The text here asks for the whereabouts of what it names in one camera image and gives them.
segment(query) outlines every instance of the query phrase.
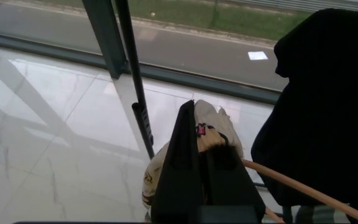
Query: black jacket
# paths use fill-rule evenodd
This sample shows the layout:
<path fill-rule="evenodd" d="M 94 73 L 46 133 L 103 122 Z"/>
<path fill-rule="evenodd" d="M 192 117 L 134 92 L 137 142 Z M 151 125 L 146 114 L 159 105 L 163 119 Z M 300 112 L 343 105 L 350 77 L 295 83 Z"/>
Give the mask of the black jacket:
<path fill-rule="evenodd" d="M 257 135 L 254 161 L 358 209 L 358 12 L 314 13 L 280 39 L 289 78 Z M 262 176 L 280 205 L 319 202 Z"/>

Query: tile floor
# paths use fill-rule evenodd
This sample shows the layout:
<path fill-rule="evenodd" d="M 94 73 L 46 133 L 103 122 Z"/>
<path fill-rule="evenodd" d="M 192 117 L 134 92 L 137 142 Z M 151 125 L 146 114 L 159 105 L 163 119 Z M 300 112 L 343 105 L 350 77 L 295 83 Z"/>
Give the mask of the tile floor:
<path fill-rule="evenodd" d="M 157 152 L 179 107 L 204 99 L 250 147 L 272 111 L 253 101 L 144 79 Z M 25 220 L 141 222 L 149 162 L 131 104 L 131 77 L 0 48 L 0 224 Z M 250 170 L 254 181 L 259 176 Z M 267 206 L 281 212 L 272 196 Z"/>

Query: asphalt road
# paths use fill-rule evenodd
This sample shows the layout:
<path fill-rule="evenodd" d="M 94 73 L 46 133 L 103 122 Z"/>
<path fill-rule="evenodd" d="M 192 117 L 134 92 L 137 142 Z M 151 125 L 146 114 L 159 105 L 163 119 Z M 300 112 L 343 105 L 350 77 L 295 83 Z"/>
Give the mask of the asphalt road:
<path fill-rule="evenodd" d="M 100 54 L 87 17 L 0 3 L 0 34 Z M 231 40 L 134 24 L 139 60 L 164 67 L 282 90 L 288 80 L 274 73 L 273 50 Z M 268 60 L 250 60 L 263 51 Z"/>

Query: guardrail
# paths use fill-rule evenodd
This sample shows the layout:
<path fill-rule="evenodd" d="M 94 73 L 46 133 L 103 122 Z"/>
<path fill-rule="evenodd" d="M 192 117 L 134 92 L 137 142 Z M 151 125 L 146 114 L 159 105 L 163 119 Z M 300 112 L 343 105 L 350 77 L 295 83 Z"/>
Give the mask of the guardrail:
<path fill-rule="evenodd" d="M 320 9 L 337 8 L 358 11 L 358 0 L 230 0 L 264 7 L 315 12 Z"/>

